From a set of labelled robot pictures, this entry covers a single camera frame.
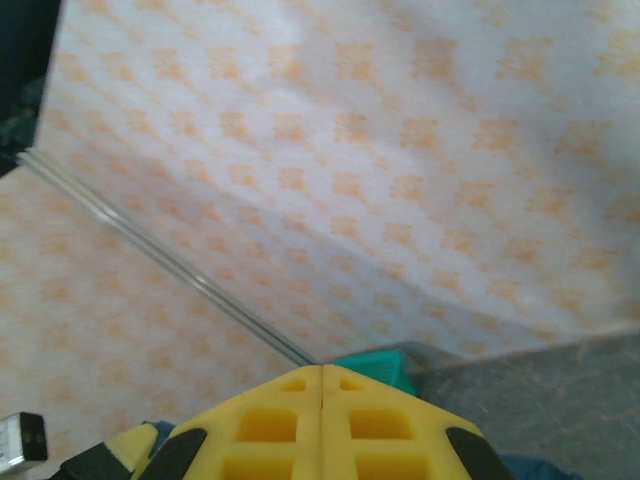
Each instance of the metal rod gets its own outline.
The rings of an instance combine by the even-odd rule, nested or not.
[[[189,285],[212,305],[222,310],[267,345],[296,365],[318,362],[292,340],[260,319],[255,313],[224,291],[203,272],[145,233],[131,218],[66,172],[50,157],[30,148],[18,155],[20,163],[87,209],[101,223],[119,232],[139,250],[173,276]]]

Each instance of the gray floor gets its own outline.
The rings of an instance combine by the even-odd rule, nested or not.
[[[421,392],[498,451],[586,480],[640,479],[640,334],[432,371]]]

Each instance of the white paper with orange pattern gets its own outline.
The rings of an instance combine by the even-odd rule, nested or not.
[[[0,212],[0,418],[43,414],[50,448],[28,478],[293,368],[28,171]]]
[[[474,359],[638,327],[638,72],[634,0],[68,0],[37,146],[318,358]]]

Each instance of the yellow plastic object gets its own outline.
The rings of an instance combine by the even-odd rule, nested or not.
[[[158,436],[153,425],[144,424],[119,433],[105,440],[104,444],[118,461],[130,472],[136,468],[144,468],[148,463],[149,453]]]
[[[469,480],[447,438],[449,427],[481,435],[440,408],[326,365],[300,368],[234,397],[170,437],[207,432],[185,480]],[[141,439],[144,448],[133,456],[116,453],[127,467],[148,455],[149,439]],[[130,440],[117,440],[115,451]],[[114,439],[106,443],[113,447]],[[147,464],[146,458],[137,463],[134,480]]]
[[[207,431],[184,479],[320,480],[321,408],[322,367],[311,366],[192,418],[171,432]]]
[[[468,480],[447,439],[472,423],[335,365],[322,369],[323,479]]]

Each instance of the square hole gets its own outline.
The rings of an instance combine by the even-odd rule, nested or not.
[[[301,378],[294,378],[289,383],[285,383],[279,388],[281,392],[304,392],[307,388],[307,382]]]
[[[426,480],[425,459],[415,455],[358,455],[358,480]]]
[[[219,480],[291,480],[293,460],[228,457]]]
[[[364,387],[348,378],[341,378],[340,390],[364,390]]]
[[[298,415],[281,408],[256,408],[240,419],[238,442],[295,442]]]
[[[380,408],[349,412],[351,438],[410,440],[413,438],[407,416],[400,410]]]

